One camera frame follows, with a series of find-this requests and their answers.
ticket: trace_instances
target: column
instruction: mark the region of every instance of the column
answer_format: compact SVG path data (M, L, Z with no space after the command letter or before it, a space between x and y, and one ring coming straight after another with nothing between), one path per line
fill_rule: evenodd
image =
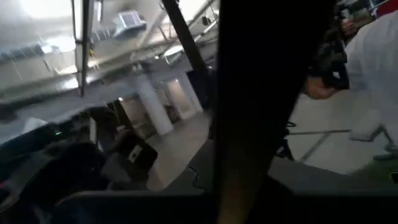
M195 111L197 113L202 112L203 108L201 107L197 94L195 93L195 90L193 89L187 74L185 72L180 72L178 77L181 83L181 87L184 89L184 92L188 95L189 99L191 100L193 107L195 108Z
M173 130L173 125L167 116L166 110L160 102L152 83L146 74L139 75L134 78L134 84L137 88L139 98L147 110L156 131L159 135L163 135Z

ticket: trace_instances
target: ceiling light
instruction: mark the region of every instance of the ceiling light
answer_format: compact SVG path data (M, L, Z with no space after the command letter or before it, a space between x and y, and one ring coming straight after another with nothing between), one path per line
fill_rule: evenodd
M166 50L166 52L164 52L164 56L173 55L173 54L175 54L177 52L182 51L183 49L184 48L182 47L182 45L173 46L173 47L169 48L168 50Z
M50 45L42 46L42 51L44 54L48 54L52 52L52 47Z
M73 7L73 35L75 40L82 41L83 38L83 0L72 0Z
M103 18L103 2L98 1L97 2L97 21L101 22Z
M201 38L201 35L198 35L198 36L196 36L196 37L194 38L193 41L198 42L198 40L199 40L200 38Z
M208 27L206 27L206 29L203 31L203 33L206 34L207 32L209 32L209 30L211 28L213 28L216 24L217 24L217 20L214 20Z

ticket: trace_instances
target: floor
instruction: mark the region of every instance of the floor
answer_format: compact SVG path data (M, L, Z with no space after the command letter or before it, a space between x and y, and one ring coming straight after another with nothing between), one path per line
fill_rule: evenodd
M304 164L350 174L385 154L384 136L373 142L349 140L349 131L360 115L370 110L366 93L341 92L329 100L317 101L301 96L292 114L296 127L290 128L289 146L295 159ZM177 123L174 131L149 139L159 153L150 172L148 188L160 190L174 180L204 143L209 120L205 114Z

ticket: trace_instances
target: ceiling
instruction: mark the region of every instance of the ceiling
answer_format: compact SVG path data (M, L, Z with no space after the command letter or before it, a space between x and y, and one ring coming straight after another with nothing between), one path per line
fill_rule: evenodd
M1 0L0 8L0 51L19 49L23 46L54 37L71 37L73 35L71 0ZM93 30L100 27L112 26L112 19L119 13L136 10L147 21L147 30L134 39L118 41L107 40L95 47L95 60L103 63L120 55L128 55L137 48L148 47L166 41L160 30L152 25L162 14L160 0L104 0L104 15L101 23L93 21ZM180 0L180 7L186 19L192 19L207 0ZM212 17L211 10L205 12ZM176 38L174 28L169 24L168 18L161 20L161 27L169 37ZM206 27L200 22L192 29L192 34L201 33ZM143 37L149 36L147 42L142 43ZM155 51L163 51L164 47L156 47L141 53L140 57L149 54L153 57ZM55 70L60 71L74 65L74 52L63 54L48 54L42 58L27 59L0 65L0 76L3 82L0 89L35 82L55 75Z

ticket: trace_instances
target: person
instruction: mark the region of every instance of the person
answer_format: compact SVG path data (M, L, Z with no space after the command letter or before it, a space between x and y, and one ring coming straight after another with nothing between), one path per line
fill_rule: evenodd
M362 27L345 48L350 90L366 90L381 123L398 143L398 11ZM306 94L317 100L339 92L321 78L308 78Z

